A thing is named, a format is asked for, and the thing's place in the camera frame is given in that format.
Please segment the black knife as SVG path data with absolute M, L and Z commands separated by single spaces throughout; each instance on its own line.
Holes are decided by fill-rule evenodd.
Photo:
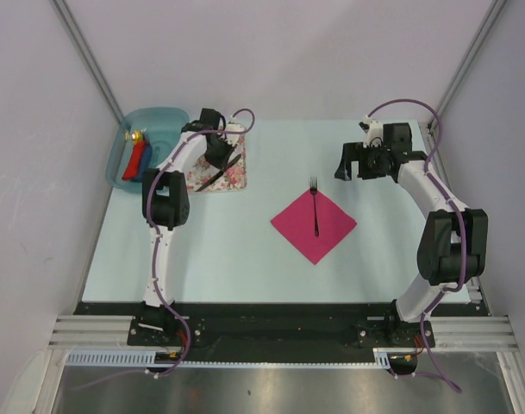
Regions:
M 203 183 L 200 187 L 196 189 L 196 192 L 202 192 L 206 190 L 208 187 L 213 185 L 219 178 L 221 178 L 224 175 L 225 172 L 217 172 L 213 177 L 208 179 L 205 183 Z

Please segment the black fork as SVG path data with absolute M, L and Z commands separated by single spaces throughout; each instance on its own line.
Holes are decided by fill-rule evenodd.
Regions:
M 309 193 L 312 197 L 312 203 L 313 203 L 315 237 L 319 237 L 320 230 L 319 230 L 318 211 L 317 211 L 317 195 L 318 195 L 317 177 L 309 178 Z

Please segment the magenta paper napkin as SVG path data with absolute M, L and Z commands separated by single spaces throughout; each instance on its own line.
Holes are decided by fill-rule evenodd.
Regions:
M 357 222 L 320 191 L 317 195 L 320 236 L 315 237 L 312 197 L 302 193 L 270 223 L 310 263 L 316 265 L 333 250 Z

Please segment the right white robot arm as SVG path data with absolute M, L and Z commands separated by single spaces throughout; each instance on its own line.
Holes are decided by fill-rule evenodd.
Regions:
M 416 264 L 418 274 L 377 323 L 378 344 L 407 348 L 425 338 L 427 319 L 448 294 L 480 276 L 485 267 L 488 216 L 471 209 L 435 175 L 428 156 L 412 147 L 406 122 L 360 122 L 363 141 L 346 143 L 336 179 L 390 177 L 414 200 L 426 222 Z

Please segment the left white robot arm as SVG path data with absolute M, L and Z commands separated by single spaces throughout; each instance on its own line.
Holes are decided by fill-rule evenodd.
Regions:
M 142 214 L 150 230 L 150 276 L 136 320 L 147 335 L 160 345 L 171 342 L 180 322 L 172 309 L 171 255 L 176 234 L 190 214 L 187 174 L 202 158 L 222 171 L 230 161 L 239 139 L 248 131 L 235 118 L 226 121 L 217 110 L 203 109 L 197 120 L 186 123 L 170 154 L 142 179 Z

